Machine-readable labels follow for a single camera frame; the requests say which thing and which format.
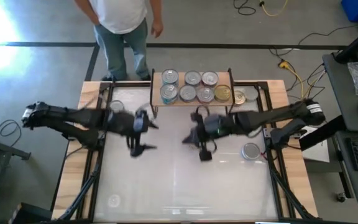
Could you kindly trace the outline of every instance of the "person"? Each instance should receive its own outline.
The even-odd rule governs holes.
[[[145,0],[75,0],[77,6],[94,24],[99,46],[104,49],[108,74],[102,81],[127,79],[124,41],[132,48],[136,74],[142,80],[151,80],[146,64]],[[150,0],[154,15],[151,34],[159,37],[163,31],[161,0]]]

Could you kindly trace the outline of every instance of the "white t-shirt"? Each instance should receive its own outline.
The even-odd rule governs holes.
[[[147,14],[145,0],[89,0],[99,22],[114,34],[136,29]]]

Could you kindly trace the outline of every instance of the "blue container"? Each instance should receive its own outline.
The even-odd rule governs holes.
[[[358,22],[358,0],[342,0],[342,7],[351,22]]]

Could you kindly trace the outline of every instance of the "gold can lid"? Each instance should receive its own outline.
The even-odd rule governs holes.
[[[231,96],[231,90],[230,87],[228,87],[227,85],[218,85],[215,88],[215,97],[218,100],[229,100]]]
[[[243,103],[246,102],[246,96],[245,94],[240,91],[240,90],[236,90],[234,91],[234,98],[236,99],[236,104],[237,105],[241,105]]]

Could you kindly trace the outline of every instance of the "wooden table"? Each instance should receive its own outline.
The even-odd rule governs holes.
[[[287,92],[285,91],[285,85],[283,80],[259,80],[268,83],[270,99],[272,101],[273,108],[286,106],[289,104]],[[256,80],[246,80],[244,82],[256,82]],[[84,82],[79,108],[85,103],[89,102],[92,98],[98,95],[101,82]],[[96,101],[90,104],[88,107],[96,107]],[[280,128],[284,126],[288,121],[282,121],[277,123]],[[299,147],[299,141],[290,140],[289,145]],[[78,142],[71,142],[68,146],[67,153],[74,151],[80,147]],[[59,181],[57,197],[53,208],[53,218],[58,218],[64,213],[64,211],[71,205],[78,192],[81,189],[81,183],[83,179],[85,161],[87,150],[79,151],[71,155],[63,165],[62,176]],[[305,162],[303,160],[302,152],[299,149],[285,148],[283,150],[283,156],[285,161],[285,168],[287,170],[288,181],[292,192],[296,195],[298,200],[303,206],[314,216],[318,216],[316,205],[314,203],[313,193],[311,191],[308,174],[306,172]],[[283,213],[288,216],[288,208],[285,195],[280,189],[280,199],[282,201]],[[87,217],[89,205],[90,205],[90,193],[85,198],[85,206],[83,210],[83,216]]]

